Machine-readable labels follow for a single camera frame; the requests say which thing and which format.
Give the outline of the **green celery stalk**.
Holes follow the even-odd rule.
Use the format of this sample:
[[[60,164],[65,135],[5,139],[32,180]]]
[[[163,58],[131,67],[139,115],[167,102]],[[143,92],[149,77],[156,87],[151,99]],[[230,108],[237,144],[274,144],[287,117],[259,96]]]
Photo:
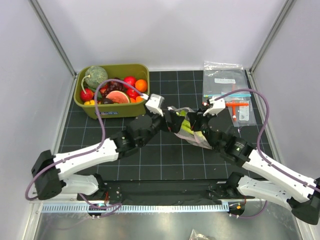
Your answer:
[[[191,129],[191,124],[189,118],[187,117],[188,110],[186,108],[179,108],[177,110],[180,116],[184,116],[185,120],[182,122],[180,131],[175,135],[181,139],[191,142],[200,143],[201,141],[205,141],[205,137],[200,131],[194,132]]]

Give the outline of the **clear polka-dot pink zip bag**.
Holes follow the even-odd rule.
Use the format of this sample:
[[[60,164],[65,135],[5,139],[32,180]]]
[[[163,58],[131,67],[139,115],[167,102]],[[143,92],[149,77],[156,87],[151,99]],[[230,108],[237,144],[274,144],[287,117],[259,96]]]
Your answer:
[[[184,117],[179,132],[175,134],[178,138],[186,140],[189,144],[197,147],[209,150],[212,149],[201,131],[194,132],[191,129],[190,119],[187,116],[187,113],[194,113],[194,110],[189,107],[176,108],[174,106],[170,106],[169,109],[175,110],[178,116]]]

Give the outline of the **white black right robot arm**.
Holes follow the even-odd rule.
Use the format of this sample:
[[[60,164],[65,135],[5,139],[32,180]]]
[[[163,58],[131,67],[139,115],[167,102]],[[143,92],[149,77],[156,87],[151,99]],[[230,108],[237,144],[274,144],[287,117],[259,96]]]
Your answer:
[[[239,195],[262,198],[286,209],[299,220],[317,225],[320,220],[320,180],[313,179],[272,159],[259,147],[232,133],[213,126],[214,117],[201,111],[187,114],[191,129],[201,132],[212,150],[227,163],[236,165],[265,178],[254,181],[248,176],[234,173],[225,185],[230,198]]]

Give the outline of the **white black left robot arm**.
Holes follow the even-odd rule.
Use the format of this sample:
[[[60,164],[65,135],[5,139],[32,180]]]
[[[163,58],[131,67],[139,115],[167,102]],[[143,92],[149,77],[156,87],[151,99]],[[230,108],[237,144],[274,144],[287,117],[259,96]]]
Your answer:
[[[36,198],[49,200],[66,191],[101,200],[106,195],[103,180],[97,175],[78,175],[79,171],[131,156],[160,131],[178,133],[184,119],[174,110],[139,115],[124,130],[103,136],[95,145],[56,155],[50,150],[41,152],[31,169]]]

